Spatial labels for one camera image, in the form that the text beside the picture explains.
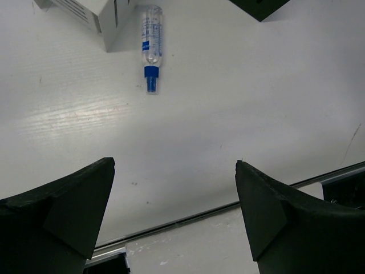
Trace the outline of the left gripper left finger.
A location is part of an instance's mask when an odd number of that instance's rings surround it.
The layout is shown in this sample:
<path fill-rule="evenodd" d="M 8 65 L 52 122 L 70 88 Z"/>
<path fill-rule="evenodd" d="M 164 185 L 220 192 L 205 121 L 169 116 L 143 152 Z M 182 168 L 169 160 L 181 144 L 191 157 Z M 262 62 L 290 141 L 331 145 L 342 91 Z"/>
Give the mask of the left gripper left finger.
<path fill-rule="evenodd" d="M 92 258 L 115 176 L 102 158 L 1 199 L 1 273 L 82 273 Z"/>

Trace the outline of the clear blue-capped glue tube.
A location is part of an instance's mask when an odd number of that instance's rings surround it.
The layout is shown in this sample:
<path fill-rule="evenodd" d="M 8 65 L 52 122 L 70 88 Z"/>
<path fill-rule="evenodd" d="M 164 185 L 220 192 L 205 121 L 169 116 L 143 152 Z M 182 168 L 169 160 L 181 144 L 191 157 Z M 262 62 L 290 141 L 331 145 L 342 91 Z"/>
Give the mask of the clear blue-capped glue tube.
<path fill-rule="evenodd" d="M 146 89 L 157 94 L 163 58 L 163 11 L 157 5 L 146 5 L 141 15 L 141 57 Z"/>

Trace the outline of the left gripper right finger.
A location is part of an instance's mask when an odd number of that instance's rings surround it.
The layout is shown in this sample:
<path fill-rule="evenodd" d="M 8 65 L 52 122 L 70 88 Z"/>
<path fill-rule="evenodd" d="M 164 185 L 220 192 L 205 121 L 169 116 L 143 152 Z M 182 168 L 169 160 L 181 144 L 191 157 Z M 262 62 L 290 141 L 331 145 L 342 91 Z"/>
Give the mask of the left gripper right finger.
<path fill-rule="evenodd" d="M 260 273 L 364 272 L 364 167 L 317 177 L 323 198 L 243 161 L 235 180 Z"/>

